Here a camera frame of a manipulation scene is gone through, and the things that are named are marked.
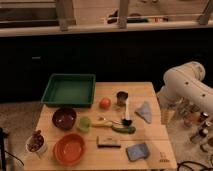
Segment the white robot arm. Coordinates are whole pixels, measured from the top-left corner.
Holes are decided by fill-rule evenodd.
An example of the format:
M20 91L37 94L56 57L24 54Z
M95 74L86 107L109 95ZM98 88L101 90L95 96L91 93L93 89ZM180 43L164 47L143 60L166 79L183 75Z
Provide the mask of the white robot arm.
M204 66L196 61L164 73L164 85L157 93L162 124L167 124L175 113L204 112L213 116L213 88L203 83L205 74Z

